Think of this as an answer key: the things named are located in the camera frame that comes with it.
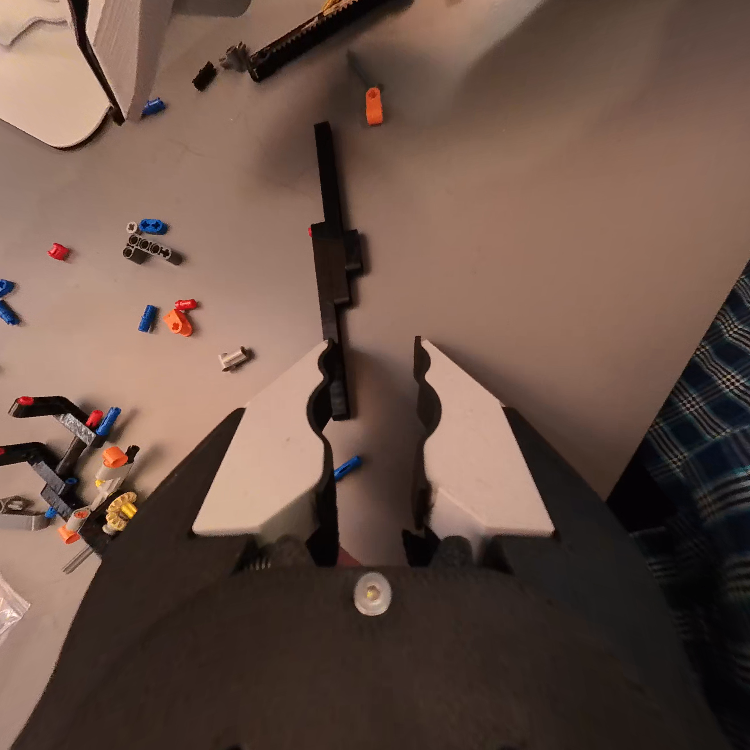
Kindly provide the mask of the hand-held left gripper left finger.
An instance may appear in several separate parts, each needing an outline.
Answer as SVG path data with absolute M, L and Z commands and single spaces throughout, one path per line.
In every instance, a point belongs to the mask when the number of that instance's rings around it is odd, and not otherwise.
M 339 529 L 330 385 L 338 347 L 324 341 L 245 405 L 193 521 L 196 536 L 248 535 L 258 546 L 292 536 L 318 566 L 335 566 Z

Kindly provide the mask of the black beam assembly blue pins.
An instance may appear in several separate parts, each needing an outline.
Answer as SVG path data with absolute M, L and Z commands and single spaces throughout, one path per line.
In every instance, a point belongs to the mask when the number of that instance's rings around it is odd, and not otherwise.
M 344 226 L 341 192 L 329 122 L 314 125 L 316 158 L 323 204 L 323 221 L 313 223 L 312 240 L 316 288 L 323 339 L 334 344 L 333 366 L 329 370 L 332 418 L 351 418 L 350 399 L 343 354 L 341 312 L 352 305 L 351 279 L 362 273 L 361 238 L 357 230 Z

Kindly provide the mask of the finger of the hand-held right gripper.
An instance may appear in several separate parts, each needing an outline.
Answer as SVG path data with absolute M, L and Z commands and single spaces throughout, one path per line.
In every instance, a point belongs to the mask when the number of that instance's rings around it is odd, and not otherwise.
M 141 116 L 152 90 L 174 1 L 67 1 L 77 48 L 117 125 Z

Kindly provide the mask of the multicoloured lego chassis assembly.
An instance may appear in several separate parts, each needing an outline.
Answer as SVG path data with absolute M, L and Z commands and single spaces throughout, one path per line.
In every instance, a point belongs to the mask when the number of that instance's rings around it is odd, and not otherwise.
M 7 444 L 1 449 L 2 466 L 28 465 L 43 481 L 40 494 L 48 506 L 45 515 L 61 519 L 58 533 L 64 544 L 84 544 L 84 549 L 63 567 L 64 575 L 70 575 L 88 558 L 102 557 L 135 517 L 137 495 L 124 492 L 124 485 L 134 468 L 139 446 L 129 445 L 126 450 L 117 445 L 105 446 L 121 414 L 117 407 L 86 413 L 62 396 L 22 396 L 14 400 L 8 414 L 18 419 L 52 417 L 71 435 L 61 457 L 39 442 Z M 103 451 L 95 476 L 96 495 L 86 502 L 80 493 L 77 467 L 82 458 L 100 448 Z

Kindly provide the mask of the clear zip bag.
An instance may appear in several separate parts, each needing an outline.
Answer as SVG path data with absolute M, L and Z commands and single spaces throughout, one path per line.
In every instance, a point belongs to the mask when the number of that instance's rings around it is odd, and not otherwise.
M 30 603 L 1 576 L 1 644 L 29 611 Z

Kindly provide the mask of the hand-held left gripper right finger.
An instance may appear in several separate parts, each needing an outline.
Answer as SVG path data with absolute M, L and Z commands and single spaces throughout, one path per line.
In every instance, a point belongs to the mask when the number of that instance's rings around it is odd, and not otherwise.
M 413 375 L 423 433 L 411 486 L 415 530 L 403 532 L 408 564 L 429 565 L 448 538 L 463 539 L 474 563 L 496 537 L 554 538 L 501 400 L 422 336 Z

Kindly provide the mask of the light grey lego panel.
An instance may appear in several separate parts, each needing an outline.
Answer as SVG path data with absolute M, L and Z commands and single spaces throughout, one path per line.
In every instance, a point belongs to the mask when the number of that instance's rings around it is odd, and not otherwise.
M 1 530 L 35 532 L 48 528 L 50 519 L 32 509 L 32 501 L 21 496 L 1 499 Z

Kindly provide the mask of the white book stand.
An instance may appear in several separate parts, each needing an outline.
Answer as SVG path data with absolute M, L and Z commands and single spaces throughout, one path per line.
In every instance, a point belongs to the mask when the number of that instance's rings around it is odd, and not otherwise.
M 53 148 L 91 136 L 109 114 L 70 2 L 1 2 L 1 118 Z

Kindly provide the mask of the blue plaid shirt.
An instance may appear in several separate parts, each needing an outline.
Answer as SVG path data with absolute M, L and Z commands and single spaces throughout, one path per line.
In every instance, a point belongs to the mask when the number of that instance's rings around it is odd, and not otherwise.
M 748 267 L 636 457 L 671 509 L 632 536 L 719 725 L 749 748 Z

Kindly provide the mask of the black lego gear rack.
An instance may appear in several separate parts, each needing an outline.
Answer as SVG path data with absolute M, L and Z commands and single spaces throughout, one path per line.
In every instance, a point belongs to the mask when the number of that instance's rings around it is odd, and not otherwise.
M 334 12 L 320 12 L 250 54 L 249 75 L 253 82 L 261 83 L 287 64 L 303 57 L 336 34 L 350 29 L 369 16 L 401 11 L 408 1 L 345 1 Z

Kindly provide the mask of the dark grey angled lego beam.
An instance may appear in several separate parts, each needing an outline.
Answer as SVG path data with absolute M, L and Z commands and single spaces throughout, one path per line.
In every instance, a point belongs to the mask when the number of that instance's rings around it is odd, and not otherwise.
M 159 258 L 165 262 L 180 266 L 184 262 L 184 256 L 166 245 L 150 239 L 149 236 L 132 233 L 127 238 L 126 246 L 122 256 L 137 265 L 145 263 L 147 259 Z

